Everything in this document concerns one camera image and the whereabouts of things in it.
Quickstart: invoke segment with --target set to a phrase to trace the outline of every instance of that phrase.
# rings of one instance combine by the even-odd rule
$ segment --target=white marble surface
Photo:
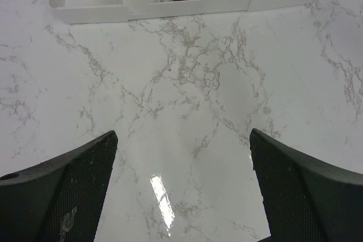
[[[257,241],[251,129],[363,173],[362,59],[363,0],[84,26],[1,0],[0,176],[115,130],[95,241]]]

